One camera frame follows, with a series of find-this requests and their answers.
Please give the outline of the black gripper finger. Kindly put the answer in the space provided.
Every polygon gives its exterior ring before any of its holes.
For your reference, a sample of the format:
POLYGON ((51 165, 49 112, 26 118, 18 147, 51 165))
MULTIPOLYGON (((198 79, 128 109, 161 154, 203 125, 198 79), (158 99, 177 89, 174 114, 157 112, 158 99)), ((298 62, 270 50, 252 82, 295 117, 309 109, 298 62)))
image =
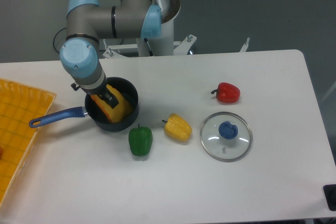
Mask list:
POLYGON ((104 94, 100 94, 99 98, 103 100, 109 107, 116 107, 116 97, 113 94, 108 94, 107 92, 104 94))
POLYGON ((117 97, 108 89, 103 92, 103 100, 109 106, 117 106, 119 104, 117 97))

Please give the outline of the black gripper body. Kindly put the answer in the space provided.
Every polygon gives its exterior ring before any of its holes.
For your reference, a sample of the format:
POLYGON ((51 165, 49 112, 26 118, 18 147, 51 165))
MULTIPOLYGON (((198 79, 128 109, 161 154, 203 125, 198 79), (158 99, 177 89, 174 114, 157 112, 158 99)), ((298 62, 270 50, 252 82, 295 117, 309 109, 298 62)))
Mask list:
POLYGON ((107 89, 106 79, 78 79, 79 83, 74 82, 70 86, 75 90, 82 89, 89 95, 104 95, 107 89))

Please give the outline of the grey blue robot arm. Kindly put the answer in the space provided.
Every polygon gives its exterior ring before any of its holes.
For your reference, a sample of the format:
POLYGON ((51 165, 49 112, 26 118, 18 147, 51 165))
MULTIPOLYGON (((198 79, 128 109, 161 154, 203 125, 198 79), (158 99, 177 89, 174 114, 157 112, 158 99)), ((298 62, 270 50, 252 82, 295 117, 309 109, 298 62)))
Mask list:
POLYGON ((98 60, 99 40, 158 38, 161 24, 161 8, 153 0, 120 0, 119 6, 112 7, 101 7, 98 0, 70 0, 61 63, 86 94, 95 94, 114 108, 119 100, 107 89, 98 60))

